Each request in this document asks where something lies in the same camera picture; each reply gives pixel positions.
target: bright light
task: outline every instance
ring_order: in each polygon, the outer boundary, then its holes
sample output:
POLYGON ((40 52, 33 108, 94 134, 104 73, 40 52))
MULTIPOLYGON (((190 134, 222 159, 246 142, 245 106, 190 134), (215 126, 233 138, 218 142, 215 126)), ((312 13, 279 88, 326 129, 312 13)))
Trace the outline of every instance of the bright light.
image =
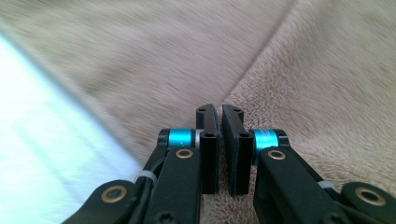
POLYGON ((2 223, 60 223, 94 189, 142 166, 0 36, 2 223))

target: beige fleece fabric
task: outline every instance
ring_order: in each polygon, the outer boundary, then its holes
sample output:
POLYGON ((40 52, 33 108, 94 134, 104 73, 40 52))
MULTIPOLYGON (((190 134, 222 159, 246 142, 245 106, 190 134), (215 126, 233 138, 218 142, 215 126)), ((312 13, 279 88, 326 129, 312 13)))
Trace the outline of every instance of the beige fleece fabric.
MULTIPOLYGON (((278 128, 338 189, 396 195, 396 2, 2 1, 0 28, 145 161, 199 105, 278 128)), ((248 196, 204 196, 202 223, 255 223, 248 196)))

